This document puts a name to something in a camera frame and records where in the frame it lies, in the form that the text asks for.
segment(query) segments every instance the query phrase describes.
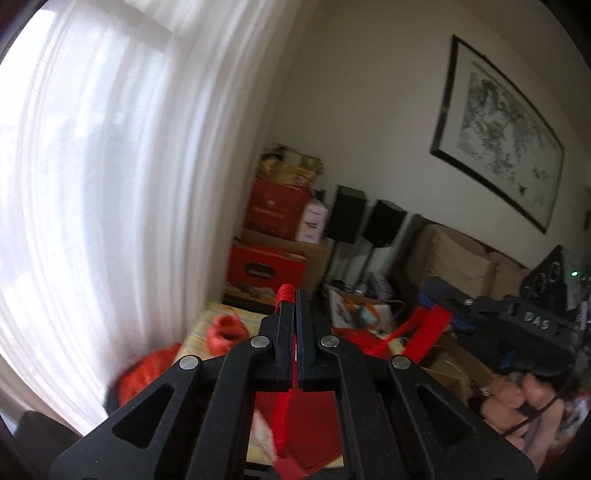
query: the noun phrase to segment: human hand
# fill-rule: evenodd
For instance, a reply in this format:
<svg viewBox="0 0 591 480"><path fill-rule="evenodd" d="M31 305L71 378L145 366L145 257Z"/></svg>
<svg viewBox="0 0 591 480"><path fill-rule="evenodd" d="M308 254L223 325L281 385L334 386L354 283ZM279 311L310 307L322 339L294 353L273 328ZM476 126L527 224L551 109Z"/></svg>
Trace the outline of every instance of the human hand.
<svg viewBox="0 0 591 480"><path fill-rule="evenodd" d="M539 382L530 373L525 375L522 386L510 381L508 377L498 377L489 387L491 396L482 404L480 412L485 422L500 434L526 420L526 417L517 410L525 402L536 410L541 410L556 395L550 384ZM509 442L529 457L536 471L539 471L544 463L546 453L560 425L563 411L564 401L558 399L540 416L540 426L527 446L522 437L530 429L529 423L507 437Z"/></svg>

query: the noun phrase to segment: speaker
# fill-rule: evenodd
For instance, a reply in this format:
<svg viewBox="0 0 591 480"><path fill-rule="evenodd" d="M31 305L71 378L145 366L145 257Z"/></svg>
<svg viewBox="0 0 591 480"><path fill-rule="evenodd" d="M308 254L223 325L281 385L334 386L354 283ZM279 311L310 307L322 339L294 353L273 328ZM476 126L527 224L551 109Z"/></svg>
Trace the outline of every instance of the speaker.
<svg viewBox="0 0 591 480"><path fill-rule="evenodd" d="M521 282L519 295L552 313L574 320L581 302L580 264L556 246Z"/></svg>
<svg viewBox="0 0 591 480"><path fill-rule="evenodd" d="M363 231L363 238L376 248L390 245L406 216L406 210L387 200L378 200Z"/></svg>
<svg viewBox="0 0 591 480"><path fill-rule="evenodd" d="M368 199L361 190L338 185L324 236L337 242L355 243L367 202Z"/></svg>

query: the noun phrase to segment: picture frame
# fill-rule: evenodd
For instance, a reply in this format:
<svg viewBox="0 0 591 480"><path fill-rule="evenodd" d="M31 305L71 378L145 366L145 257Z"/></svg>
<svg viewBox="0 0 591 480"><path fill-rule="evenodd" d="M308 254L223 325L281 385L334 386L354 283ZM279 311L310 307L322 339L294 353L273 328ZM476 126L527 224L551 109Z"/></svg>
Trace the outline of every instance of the picture frame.
<svg viewBox="0 0 591 480"><path fill-rule="evenodd" d="M430 153L547 232L564 146L523 92L456 35Z"/></svg>

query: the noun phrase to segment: brown sofa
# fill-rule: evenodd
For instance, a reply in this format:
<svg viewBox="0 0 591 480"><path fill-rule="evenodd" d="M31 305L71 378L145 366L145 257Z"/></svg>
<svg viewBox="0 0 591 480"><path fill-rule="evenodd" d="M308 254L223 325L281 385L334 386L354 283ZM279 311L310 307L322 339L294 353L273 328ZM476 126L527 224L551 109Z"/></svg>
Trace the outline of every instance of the brown sofa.
<svg viewBox="0 0 591 480"><path fill-rule="evenodd" d="M442 237L447 249L440 245ZM441 257L446 254L454 258ZM434 263L437 262L439 264L434 270ZM470 284L471 278L466 273L474 268L482 270L478 285ZM519 262L494 248L421 215L414 215L387 277L397 296L406 302L405 314L408 315L418 305L417 294L430 274L436 273L473 297L487 295L500 300L505 295L516 295L521 280L528 272ZM458 275L463 277L456 284Z"/></svg>

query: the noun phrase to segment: sofa cushion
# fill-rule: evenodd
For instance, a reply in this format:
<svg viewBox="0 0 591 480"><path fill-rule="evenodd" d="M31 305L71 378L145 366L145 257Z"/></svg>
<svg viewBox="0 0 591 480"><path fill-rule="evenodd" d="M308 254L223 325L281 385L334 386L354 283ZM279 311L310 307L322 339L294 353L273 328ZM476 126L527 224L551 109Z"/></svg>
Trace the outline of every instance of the sofa cushion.
<svg viewBox="0 0 591 480"><path fill-rule="evenodd" d="M530 271L527 268L521 268L512 259L499 252L489 253L488 260L495 264L495 275L489 295L495 300L502 300L505 295L519 295L521 281Z"/></svg>
<svg viewBox="0 0 591 480"><path fill-rule="evenodd" d="M423 281L440 277L471 297L486 293L493 274L493 263L458 245L447 233L438 230L432 239Z"/></svg>
<svg viewBox="0 0 591 480"><path fill-rule="evenodd" d="M418 235L412 253L404 266L404 271L411 284L419 288L426 276L426 266L429 260L430 252L433 247L432 239L436 232L443 232L449 239L458 246L469 252L486 258L485 248L473 238L464 235L457 230L432 223L427 225Z"/></svg>

